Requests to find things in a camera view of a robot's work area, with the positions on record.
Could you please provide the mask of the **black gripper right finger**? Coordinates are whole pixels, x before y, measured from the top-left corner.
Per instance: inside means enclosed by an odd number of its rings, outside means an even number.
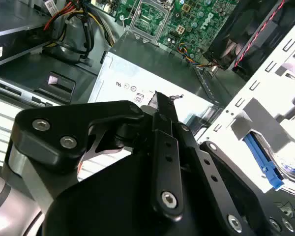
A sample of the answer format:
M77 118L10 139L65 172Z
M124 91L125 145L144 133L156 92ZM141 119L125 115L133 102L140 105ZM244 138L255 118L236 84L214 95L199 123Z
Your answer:
M166 102L175 123L179 150L198 179L209 212L197 210L206 236L295 236L286 215L212 142L198 145L189 128L178 121L172 99Z

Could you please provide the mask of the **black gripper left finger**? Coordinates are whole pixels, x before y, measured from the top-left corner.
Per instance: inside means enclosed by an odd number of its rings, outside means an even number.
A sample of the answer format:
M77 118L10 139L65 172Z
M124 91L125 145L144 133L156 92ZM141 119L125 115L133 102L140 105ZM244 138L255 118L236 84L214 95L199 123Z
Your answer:
M183 212L174 102L156 92L145 109L112 101L28 109L12 128L12 170L43 212L77 184L78 166L98 154L131 147L152 159L152 209L168 219Z

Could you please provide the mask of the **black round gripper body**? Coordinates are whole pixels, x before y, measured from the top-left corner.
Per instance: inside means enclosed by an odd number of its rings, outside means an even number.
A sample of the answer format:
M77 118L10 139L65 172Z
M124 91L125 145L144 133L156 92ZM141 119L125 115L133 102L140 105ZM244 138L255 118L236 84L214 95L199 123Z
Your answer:
M202 165L182 170L183 215L172 222L151 205L148 156L126 157L62 192L48 210L45 236L234 236L219 213Z

